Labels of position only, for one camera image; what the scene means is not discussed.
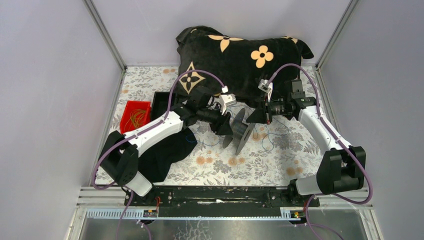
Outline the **grey perforated spool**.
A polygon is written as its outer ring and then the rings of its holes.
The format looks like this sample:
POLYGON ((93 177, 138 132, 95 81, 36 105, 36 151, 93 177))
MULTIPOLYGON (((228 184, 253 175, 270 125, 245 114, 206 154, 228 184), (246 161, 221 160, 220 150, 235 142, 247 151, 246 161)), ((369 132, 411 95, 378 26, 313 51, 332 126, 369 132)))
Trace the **grey perforated spool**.
POLYGON ((231 130, 233 131, 232 135, 226 135, 222 148, 227 148, 231 142, 238 141, 236 146, 235 154, 238 155, 244 146, 246 145, 249 137, 251 136, 253 129, 255 128, 255 123, 244 123, 244 116, 246 114, 246 109, 242 108, 234 117, 232 123, 230 124, 231 130))

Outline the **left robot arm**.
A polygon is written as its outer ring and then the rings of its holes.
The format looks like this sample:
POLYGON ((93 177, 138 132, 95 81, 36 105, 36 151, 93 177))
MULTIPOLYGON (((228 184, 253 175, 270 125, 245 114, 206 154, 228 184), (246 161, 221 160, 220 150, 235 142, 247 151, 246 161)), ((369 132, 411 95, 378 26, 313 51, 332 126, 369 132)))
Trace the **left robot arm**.
POLYGON ((169 106, 166 112, 150 123, 121 134, 110 133, 103 146, 97 165, 120 187, 136 194, 144 206, 155 200, 154 185, 139 171, 139 157, 165 138, 179 133, 197 121, 209 123, 218 136, 232 135, 229 106, 236 104, 234 94, 223 93, 218 97, 220 109, 208 105, 213 95, 205 87, 198 88, 184 102, 169 106))

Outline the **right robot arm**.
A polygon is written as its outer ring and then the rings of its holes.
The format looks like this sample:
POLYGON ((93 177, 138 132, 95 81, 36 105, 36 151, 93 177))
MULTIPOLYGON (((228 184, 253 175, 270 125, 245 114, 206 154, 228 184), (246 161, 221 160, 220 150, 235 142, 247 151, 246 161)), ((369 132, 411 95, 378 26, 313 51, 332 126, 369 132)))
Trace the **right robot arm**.
POLYGON ((285 83, 284 93, 278 100, 271 99, 273 85, 262 79, 258 88, 266 98, 247 118, 248 123, 270 124, 274 116, 296 119, 311 134, 323 155, 316 174, 290 182, 287 201, 293 206, 301 205, 307 195, 337 194, 361 189, 365 176, 365 150, 352 146, 323 117, 315 97, 307 97, 300 79, 285 83))

